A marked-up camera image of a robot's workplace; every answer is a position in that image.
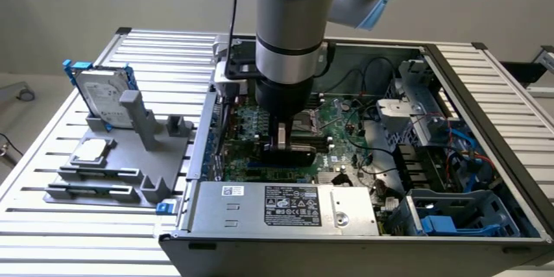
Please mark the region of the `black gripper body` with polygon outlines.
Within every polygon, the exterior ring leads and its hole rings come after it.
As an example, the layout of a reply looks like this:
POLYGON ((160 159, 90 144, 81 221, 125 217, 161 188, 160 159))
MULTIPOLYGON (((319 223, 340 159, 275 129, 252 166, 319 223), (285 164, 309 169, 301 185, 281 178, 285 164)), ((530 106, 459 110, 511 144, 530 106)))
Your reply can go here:
POLYGON ((269 113, 269 123, 285 123, 287 136, 291 137, 293 116, 304 109, 312 89, 312 78, 295 84, 280 84, 268 78, 256 80, 255 99, 257 105, 269 113))

